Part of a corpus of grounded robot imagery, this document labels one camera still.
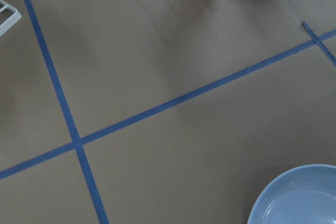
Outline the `blue round plate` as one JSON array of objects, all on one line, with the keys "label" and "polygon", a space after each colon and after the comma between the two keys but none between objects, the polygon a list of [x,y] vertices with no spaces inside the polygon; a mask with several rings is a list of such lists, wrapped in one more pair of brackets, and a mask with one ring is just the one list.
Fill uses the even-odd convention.
[{"label": "blue round plate", "polygon": [[335,166],[290,169],[256,199],[248,223],[335,223]]}]

